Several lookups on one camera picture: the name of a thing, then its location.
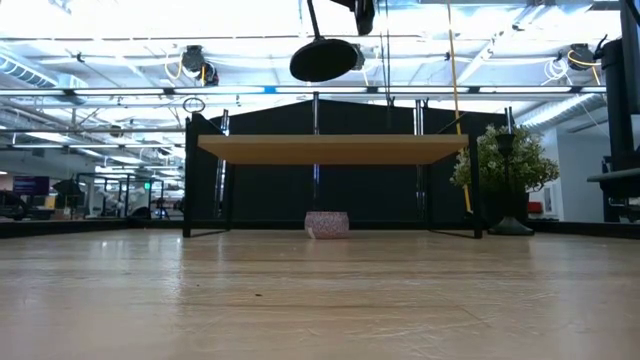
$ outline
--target black lamp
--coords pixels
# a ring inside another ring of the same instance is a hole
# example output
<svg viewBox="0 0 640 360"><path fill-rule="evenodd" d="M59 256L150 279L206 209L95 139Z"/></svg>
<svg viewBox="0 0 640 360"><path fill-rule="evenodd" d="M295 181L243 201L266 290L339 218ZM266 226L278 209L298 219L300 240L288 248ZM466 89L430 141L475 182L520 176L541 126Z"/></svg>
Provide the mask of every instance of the black lamp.
<svg viewBox="0 0 640 360"><path fill-rule="evenodd" d="M513 133L513 114L511 108L506 108L505 114L507 116L507 133L496 136L496 140L498 141L498 151L504 158L504 218L500 223L489 229L489 234L531 236L534 234L534 231L522 225L520 221L515 218L515 212L513 209L513 192L511 190L511 182L509 181L509 160L511 158L511 154L513 154L513 141L515 140L516 135Z"/></svg>
<svg viewBox="0 0 640 360"><path fill-rule="evenodd" d="M358 62L355 47L339 39L325 39L320 35L316 12L311 0L307 0L315 38L296 51L289 70L300 81L323 82L340 77L353 69Z"/></svg>

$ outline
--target wooden tabletop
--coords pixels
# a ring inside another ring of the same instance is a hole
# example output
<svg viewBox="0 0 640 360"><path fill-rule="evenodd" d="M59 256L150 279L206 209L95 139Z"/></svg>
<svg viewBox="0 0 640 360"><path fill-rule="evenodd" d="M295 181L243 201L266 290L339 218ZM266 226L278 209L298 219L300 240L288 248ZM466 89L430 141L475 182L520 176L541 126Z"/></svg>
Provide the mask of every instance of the wooden tabletop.
<svg viewBox="0 0 640 360"><path fill-rule="evenodd" d="M198 145L232 164L419 165L468 145L467 135L200 135Z"/></svg>

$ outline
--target ceiling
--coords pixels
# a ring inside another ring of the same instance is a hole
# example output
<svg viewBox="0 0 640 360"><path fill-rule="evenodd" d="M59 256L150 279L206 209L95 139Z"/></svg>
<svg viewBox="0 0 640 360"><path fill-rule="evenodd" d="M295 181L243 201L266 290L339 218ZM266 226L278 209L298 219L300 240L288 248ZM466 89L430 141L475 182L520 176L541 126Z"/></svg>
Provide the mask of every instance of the ceiling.
<svg viewBox="0 0 640 360"><path fill-rule="evenodd" d="M383 87L388 65L389 85L451 86L454 76L448 55L448 11L443 3L446 4L441 0L381 0L373 32L357 37L353 15L346 8L329 0L316 0L323 35L360 44L366 58L363 70L320 85ZM608 39L621 35L617 1L452 0L452 4L453 64L458 86L597 85L597 81L606 80L599 67L595 72L566 69L569 46L586 43L593 51L605 35ZM76 86L90 88L199 86L197 80L184 74L172 78L178 73L180 54L187 45L204 47L207 60L218 70L220 87L306 86L290 75L288 66L291 55L313 36L306 2L302 0L4 0L0 3L0 23L0 55L11 56L57 79L61 87L69 87L64 84L68 84L70 76ZM382 58L383 52L390 61ZM558 54L563 59L554 63ZM5 74L0 74L0 86L32 87ZM323 97L384 103L383 98L368 98L366 94L348 99L339 95ZM6 128L60 128L65 123L78 126L82 122L86 128L118 125L175 129L184 125L182 120L187 116L182 109L183 99L103 97L74 105L55 98L4 98L4 121L0 119L0 123ZM219 116L229 109L233 115L305 99L308 96L293 94L220 95L207 98L204 113ZM512 106L517 116L526 116L549 100L553 99L514 100L495 94L490 100L463 99L459 107L501 113L504 107ZM124 108L122 103L132 106ZM30 119L29 114L22 111L25 109L8 110L13 104L37 112L41 118L22 123ZM414 100L399 100L396 105L414 106ZM442 96L430 106L454 108L455 104L451 96ZM602 106L585 108L580 116L554 125L572 129L588 124L594 120L584 115L597 111L599 116ZM84 139L106 144L184 142L183 134L176 132L132 134L118 139L108 134L89 134ZM19 140L44 139L22 136ZM158 159L154 151L137 156L149 163L169 161Z"/></svg>

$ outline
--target wooden floor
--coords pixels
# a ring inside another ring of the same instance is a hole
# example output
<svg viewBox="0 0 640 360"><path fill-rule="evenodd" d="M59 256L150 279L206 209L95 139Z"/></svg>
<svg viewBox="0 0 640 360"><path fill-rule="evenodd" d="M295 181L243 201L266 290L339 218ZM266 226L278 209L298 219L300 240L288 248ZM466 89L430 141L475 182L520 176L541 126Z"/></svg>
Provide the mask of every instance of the wooden floor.
<svg viewBox="0 0 640 360"><path fill-rule="evenodd" d="M640 242L118 231L0 241L0 358L640 358Z"/></svg>

